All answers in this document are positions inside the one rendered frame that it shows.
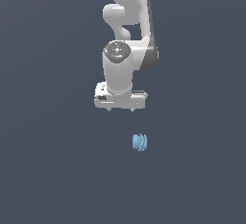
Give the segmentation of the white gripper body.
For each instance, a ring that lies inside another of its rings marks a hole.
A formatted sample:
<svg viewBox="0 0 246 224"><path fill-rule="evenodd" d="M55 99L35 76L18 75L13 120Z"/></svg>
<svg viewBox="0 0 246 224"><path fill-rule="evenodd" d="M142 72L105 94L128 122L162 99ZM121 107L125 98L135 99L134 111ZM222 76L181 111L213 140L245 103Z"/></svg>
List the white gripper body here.
<svg viewBox="0 0 246 224"><path fill-rule="evenodd" d="M130 97L113 96L107 90L107 83L98 83L95 88L94 105L96 108L111 109L144 109L148 93L144 90L133 90Z"/></svg>

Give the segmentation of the small light blue object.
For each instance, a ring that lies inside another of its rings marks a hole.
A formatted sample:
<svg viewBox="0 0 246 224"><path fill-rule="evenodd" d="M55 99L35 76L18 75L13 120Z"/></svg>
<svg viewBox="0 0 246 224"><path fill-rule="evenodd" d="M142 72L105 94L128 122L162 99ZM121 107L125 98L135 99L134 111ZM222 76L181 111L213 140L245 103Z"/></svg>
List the small light blue object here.
<svg viewBox="0 0 246 224"><path fill-rule="evenodd" d="M147 136L133 135L133 148L138 151L145 151L147 149Z"/></svg>

